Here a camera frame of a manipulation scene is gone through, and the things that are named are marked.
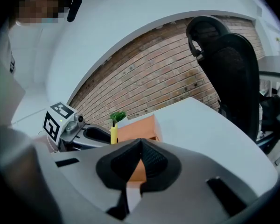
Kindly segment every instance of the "black mesh pad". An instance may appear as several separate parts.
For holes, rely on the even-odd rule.
[[[108,188],[125,190],[140,159],[147,176],[141,192],[165,190],[177,179],[182,168],[175,155],[146,139],[137,139],[103,156],[97,162],[96,171]]]

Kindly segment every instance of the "white desk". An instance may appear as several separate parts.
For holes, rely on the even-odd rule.
[[[204,154],[246,182],[257,195],[270,190],[278,174],[266,155],[233,123],[194,98],[132,120],[119,127],[154,114],[163,142]]]
[[[264,56],[258,67],[260,79],[280,82],[280,56]]]

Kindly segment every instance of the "black office chair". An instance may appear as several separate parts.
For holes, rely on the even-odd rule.
[[[195,17],[186,34],[193,56],[220,97],[219,112],[256,141],[259,70],[252,45],[243,36],[230,33],[218,18],[207,15]]]

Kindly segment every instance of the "green plant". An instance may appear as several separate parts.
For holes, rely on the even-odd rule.
[[[122,111],[122,112],[115,112],[113,114],[110,115],[110,118],[112,120],[115,120],[116,122],[120,122],[121,120],[123,120],[126,116],[126,112]]]

